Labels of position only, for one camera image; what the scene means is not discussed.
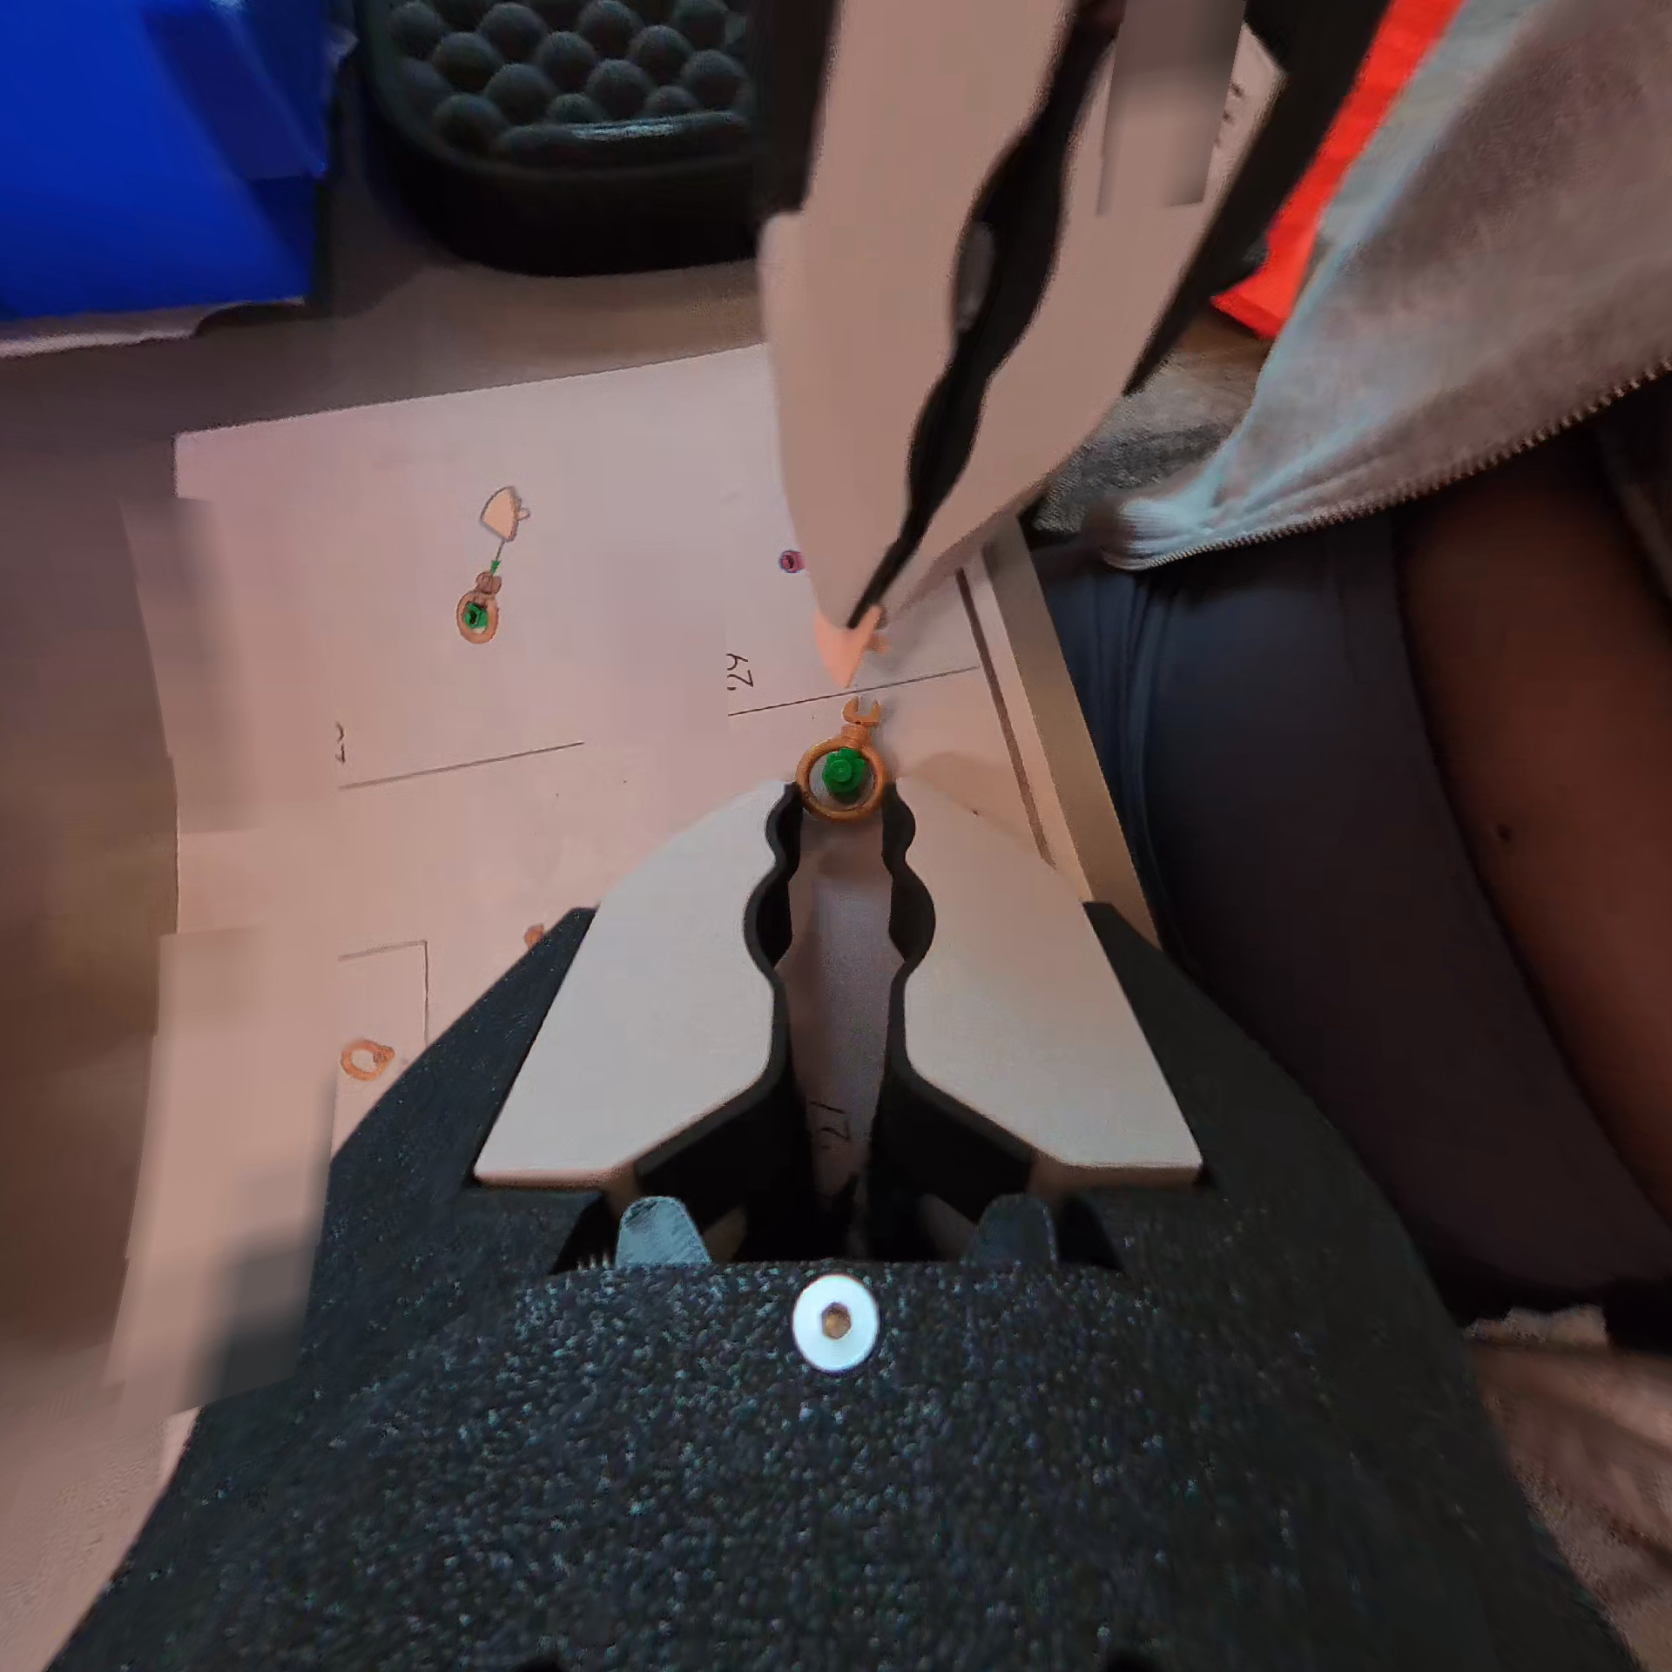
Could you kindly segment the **blue plastic bin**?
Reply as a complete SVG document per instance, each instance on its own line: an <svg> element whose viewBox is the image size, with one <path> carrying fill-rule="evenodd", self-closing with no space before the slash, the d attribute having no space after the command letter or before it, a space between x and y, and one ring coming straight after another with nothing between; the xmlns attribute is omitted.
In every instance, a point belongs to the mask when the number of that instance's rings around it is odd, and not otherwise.
<svg viewBox="0 0 1672 1672"><path fill-rule="evenodd" d="M4 3L4 357L303 308L350 5Z"/></svg>

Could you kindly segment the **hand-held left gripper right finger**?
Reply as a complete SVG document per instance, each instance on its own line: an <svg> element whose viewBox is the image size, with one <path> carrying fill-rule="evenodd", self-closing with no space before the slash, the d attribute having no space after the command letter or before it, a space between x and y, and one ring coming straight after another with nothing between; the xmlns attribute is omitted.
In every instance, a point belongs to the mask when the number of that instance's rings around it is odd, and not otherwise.
<svg viewBox="0 0 1672 1672"><path fill-rule="evenodd" d="M884 1149L930 1197L1182 1187L1202 1155L1073 883L906 779L884 805Z"/></svg>

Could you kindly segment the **building instruction booklet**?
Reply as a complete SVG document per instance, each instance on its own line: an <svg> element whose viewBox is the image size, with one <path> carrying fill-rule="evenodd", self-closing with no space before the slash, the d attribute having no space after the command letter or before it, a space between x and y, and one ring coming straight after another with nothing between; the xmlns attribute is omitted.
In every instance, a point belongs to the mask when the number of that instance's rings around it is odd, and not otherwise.
<svg viewBox="0 0 1672 1672"><path fill-rule="evenodd" d="M245 749L181 931L338 1142L534 929L840 729L772 409L735 349L175 441Z"/></svg>

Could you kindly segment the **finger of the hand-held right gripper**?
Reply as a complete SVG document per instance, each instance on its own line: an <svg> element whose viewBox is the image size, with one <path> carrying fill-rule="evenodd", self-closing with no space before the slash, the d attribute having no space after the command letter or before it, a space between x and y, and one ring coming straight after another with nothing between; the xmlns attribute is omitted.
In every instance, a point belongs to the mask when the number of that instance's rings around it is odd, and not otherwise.
<svg viewBox="0 0 1672 1672"><path fill-rule="evenodd" d="M820 614L890 614L1051 473L1019 417L1081 170L1081 7L755 5L758 290Z"/></svg>
<svg viewBox="0 0 1672 1672"><path fill-rule="evenodd" d="M1198 310L1250 278L1362 77L1387 5L1057 5L1011 128L962 140L908 220L956 210L948 347L860 626L1027 507Z"/></svg>

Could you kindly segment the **pale desk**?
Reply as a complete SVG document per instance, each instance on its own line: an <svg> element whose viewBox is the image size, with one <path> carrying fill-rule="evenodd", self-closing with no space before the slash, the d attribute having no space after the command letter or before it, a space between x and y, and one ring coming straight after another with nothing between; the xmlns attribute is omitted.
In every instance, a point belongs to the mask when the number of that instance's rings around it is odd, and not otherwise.
<svg viewBox="0 0 1672 1672"><path fill-rule="evenodd" d="M177 433L737 349L743 266L516 280L354 260L327 313L4 361L4 1669L116 1573L191 1416L104 1380L143 1140L175 793L122 511Z"/></svg>

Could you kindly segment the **red cloth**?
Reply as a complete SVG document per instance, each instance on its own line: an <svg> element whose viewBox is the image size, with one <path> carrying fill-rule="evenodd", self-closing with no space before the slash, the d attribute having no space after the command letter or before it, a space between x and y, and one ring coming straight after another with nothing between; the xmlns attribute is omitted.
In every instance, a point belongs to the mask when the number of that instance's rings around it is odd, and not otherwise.
<svg viewBox="0 0 1672 1672"><path fill-rule="evenodd" d="M1214 298L1220 317L1266 343L1280 335L1324 256L1326 212L1459 9L1459 3L1389 5L1344 108L1268 230L1266 256L1248 280Z"/></svg>

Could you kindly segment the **small pale pink brick piece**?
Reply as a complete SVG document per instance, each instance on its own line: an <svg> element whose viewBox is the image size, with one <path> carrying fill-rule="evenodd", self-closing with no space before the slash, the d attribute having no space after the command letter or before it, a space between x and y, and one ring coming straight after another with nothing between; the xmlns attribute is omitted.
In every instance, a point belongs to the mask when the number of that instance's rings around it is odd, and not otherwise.
<svg viewBox="0 0 1672 1672"><path fill-rule="evenodd" d="M832 686L850 692L868 658L888 656L888 614L884 606L870 608L858 626L840 626L816 612L812 640Z"/></svg>

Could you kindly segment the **person's bare leg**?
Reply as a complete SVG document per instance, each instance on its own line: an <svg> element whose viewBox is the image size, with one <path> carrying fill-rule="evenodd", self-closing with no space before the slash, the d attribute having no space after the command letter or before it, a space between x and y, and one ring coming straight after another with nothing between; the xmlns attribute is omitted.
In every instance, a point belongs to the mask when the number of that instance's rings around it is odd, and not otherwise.
<svg viewBox="0 0 1672 1672"><path fill-rule="evenodd" d="M1581 1092L1670 1209L1668 600L1589 433L1399 522L1449 803Z"/></svg>

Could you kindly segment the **grey zip jacket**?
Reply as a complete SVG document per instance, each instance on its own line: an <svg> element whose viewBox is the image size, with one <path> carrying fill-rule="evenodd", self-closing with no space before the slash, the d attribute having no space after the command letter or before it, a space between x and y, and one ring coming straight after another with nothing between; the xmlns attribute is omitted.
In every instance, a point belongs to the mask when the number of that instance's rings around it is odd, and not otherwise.
<svg viewBox="0 0 1672 1672"><path fill-rule="evenodd" d="M1583 427L1668 377L1670 11L1539 5L1330 242L1228 439L1089 509L1121 572L1352 524Z"/></svg>

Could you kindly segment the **beige knit cloth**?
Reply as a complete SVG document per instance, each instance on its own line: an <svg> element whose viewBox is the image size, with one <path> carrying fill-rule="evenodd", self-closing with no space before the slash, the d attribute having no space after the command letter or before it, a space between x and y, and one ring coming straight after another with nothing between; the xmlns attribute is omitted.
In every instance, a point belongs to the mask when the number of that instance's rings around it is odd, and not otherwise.
<svg viewBox="0 0 1672 1672"><path fill-rule="evenodd" d="M1467 1329L1481 1404L1561 1556L1636 1663L1670 1669L1670 1358L1598 1309Z"/></svg>

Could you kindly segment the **black bumpy foam pad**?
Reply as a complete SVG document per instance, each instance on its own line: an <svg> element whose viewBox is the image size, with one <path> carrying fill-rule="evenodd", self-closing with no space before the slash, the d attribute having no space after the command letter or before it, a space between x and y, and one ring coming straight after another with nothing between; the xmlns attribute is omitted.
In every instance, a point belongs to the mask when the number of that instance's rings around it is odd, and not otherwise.
<svg viewBox="0 0 1672 1672"><path fill-rule="evenodd" d="M589 280L756 254L753 5L362 3L368 136L450 256Z"/></svg>

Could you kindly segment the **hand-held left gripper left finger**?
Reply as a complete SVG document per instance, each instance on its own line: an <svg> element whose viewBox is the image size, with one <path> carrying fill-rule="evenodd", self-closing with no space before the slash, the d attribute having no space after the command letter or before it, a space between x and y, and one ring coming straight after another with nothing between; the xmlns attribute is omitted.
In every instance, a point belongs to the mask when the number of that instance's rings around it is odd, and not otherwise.
<svg viewBox="0 0 1672 1672"><path fill-rule="evenodd" d="M492 1187L649 1187L743 1112L788 1044L760 911L802 805L766 781L669 839L583 933L474 1163Z"/></svg>

